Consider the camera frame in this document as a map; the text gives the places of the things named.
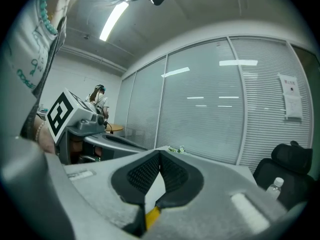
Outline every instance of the bottle cap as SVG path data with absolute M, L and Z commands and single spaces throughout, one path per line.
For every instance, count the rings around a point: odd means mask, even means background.
M 284 179 L 280 177 L 276 177 L 273 184 L 276 185 L 277 187 L 281 187 L 284 184 Z

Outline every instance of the black chair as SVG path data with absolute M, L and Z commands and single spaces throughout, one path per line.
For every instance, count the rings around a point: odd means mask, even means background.
M 276 146 L 271 159 L 262 159 L 253 173 L 257 185 L 265 190 L 276 177 L 284 180 L 278 200 L 288 210 L 307 201 L 315 184 L 314 179 L 307 175 L 311 168 L 313 150 L 301 147 L 296 141 L 291 141 L 290 144 L 291 146 Z

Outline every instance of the white paper sign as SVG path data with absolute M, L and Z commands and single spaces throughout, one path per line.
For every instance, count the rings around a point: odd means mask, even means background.
M 283 90 L 285 103 L 285 117 L 288 118 L 303 118 L 301 96 L 297 78 L 295 76 L 278 74 Z

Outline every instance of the window blinds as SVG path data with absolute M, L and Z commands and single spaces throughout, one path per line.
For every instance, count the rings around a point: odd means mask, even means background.
M 132 89 L 125 137 L 146 149 L 155 145 L 165 63 L 163 58 L 138 71 Z
M 310 97 L 298 61 L 285 42 L 262 38 L 231 38 L 239 60 L 254 60 L 242 65 L 247 93 L 247 132 L 240 165 L 252 172 L 263 158 L 270 158 L 281 143 L 297 141 L 307 148 L 311 139 Z M 285 119 L 285 101 L 278 73 L 297 78 L 303 119 Z
M 243 91 L 238 66 L 229 61 L 235 57 L 226 39 L 168 56 L 157 147 L 184 146 L 193 155 L 236 162 Z
M 123 80 L 121 83 L 120 91 L 119 91 L 118 101 L 117 101 L 116 110 L 115 110 L 114 123 L 117 125 L 123 126 L 123 130 L 118 133 L 120 136 L 125 135 L 125 127 L 127 123 L 129 102 L 130 102 L 131 91 L 134 84 L 134 79 L 135 79 L 135 74 Z

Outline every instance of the bracelet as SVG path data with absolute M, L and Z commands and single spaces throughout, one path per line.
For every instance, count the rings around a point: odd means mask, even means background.
M 40 131 L 41 131 L 42 127 L 44 127 L 45 124 L 46 124 L 46 121 L 43 121 L 42 124 L 40 124 L 40 126 L 36 130 L 35 139 L 34 139 L 35 142 L 38 142 Z

